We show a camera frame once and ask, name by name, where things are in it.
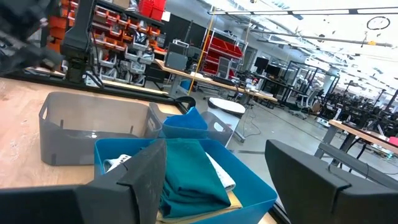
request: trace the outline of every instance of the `ceiling light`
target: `ceiling light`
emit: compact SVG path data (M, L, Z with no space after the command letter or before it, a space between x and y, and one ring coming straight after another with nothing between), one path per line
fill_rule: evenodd
M227 12L228 15L251 15L249 11Z
M387 9L358 9L358 14L398 14L398 7Z
M211 15L225 15L226 13L224 11L215 11L215 12L210 12Z
M300 14L300 15L349 14L349 10L348 9L305 10L305 11L293 11L293 14Z
M253 12L255 15L287 15L287 11L259 11L259 12Z

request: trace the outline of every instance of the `gray plastic bin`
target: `gray plastic bin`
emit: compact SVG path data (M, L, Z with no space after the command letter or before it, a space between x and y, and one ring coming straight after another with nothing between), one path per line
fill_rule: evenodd
M149 107L157 118L157 122L162 124L162 132L159 134L159 137L161 138L212 139L219 141L225 146L233 134L233 130L228 125L222 122L222 120L220 120L216 115L208 111L200 114L205 120L208 128L207 130L200 130L165 125L163 122L166 117L174 116L175 114L161 112L155 103L149 103Z
M42 161L53 166L94 163L103 138L157 138L161 123L141 103L53 92L39 113Z

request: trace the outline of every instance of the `gray floor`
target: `gray floor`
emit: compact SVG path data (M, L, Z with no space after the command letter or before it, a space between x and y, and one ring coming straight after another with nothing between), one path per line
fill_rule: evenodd
M207 110L207 100L203 100L205 95L202 92L192 92L190 95L196 99L197 109L200 112ZM246 111L238 125L238 131L245 136L250 136L246 138L244 143L233 138L227 148L232 150L236 157L262 180L275 188L264 158L266 141L268 139L276 139L314 155L327 128L316 123L313 117L302 120L279 108L270 110L264 106L256 105L253 110ZM337 134L332 141L332 145L340 147L344 138L344 134L341 136ZM350 149L349 154L356 157L361 150L361 146L361 144L355 145L355 147ZM360 159L381 172L388 174L398 173L398 162L396 159L386 160L370 151L365 151ZM331 161L330 158L324 158L323 160ZM391 175L391 177L398 180L398 175Z

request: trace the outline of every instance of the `blue cloth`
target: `blue cloth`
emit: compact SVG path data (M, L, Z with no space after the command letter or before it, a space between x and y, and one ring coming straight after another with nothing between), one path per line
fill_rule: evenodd
M166 146L166 177L159 205L164 218L199 215L231 205L198 140L167 139Z
M206 121L195 107L192 107L186 114L170 116L163 123L178 128L207 130Z

